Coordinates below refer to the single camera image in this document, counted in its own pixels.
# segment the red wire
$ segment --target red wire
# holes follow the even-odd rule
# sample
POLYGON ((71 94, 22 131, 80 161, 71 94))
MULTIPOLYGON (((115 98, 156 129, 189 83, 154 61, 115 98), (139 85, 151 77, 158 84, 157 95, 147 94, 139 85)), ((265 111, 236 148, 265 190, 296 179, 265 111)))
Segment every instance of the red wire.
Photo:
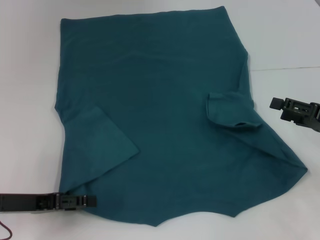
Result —
POLYGON ((0 225, 1 225, 2 227, 4 227, 5 229, 7 229, 8 232, 10 233, 10 236, 9 236, 9 237, 4 238, 4 239, 0 239, 0 240, 9 240, 9 239, 11 239, 11 238, 12 238, 12 231, 10 230, 10 228, 8 228, 6 225, 4 225, 1 221, 0 221, 0 225))

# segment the teal shirt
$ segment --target teal shirt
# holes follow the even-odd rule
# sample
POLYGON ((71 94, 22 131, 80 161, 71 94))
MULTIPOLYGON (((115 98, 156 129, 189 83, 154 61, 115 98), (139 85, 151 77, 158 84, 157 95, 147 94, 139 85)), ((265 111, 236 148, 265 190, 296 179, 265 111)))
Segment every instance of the teal shirt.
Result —
POLYGON ((224 7, 62 19, 60 191, 152 226, 287 192, 307 169, 255 112, 247 60, 224 7))

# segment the white surface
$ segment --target white surface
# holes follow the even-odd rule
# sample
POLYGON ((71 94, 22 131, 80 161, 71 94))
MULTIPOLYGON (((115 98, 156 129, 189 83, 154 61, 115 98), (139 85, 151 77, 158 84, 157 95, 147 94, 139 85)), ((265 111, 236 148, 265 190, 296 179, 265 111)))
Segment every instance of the white surface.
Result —
MULTIPOLYGON (((320 102, 320 7, 314 0, 0 0, 0 193, 58 190, 64 131, 54 111, 61 18, 224 5, 250 54, 256 109, 309 172, 288 193, 231 218, 198 212, 158 227, 84 212, 1 213, 13 240, 318 240, 320 133, 280 120, 272 97, 320 102)), ((0 239, 7 236, 0 228, 0 239)))

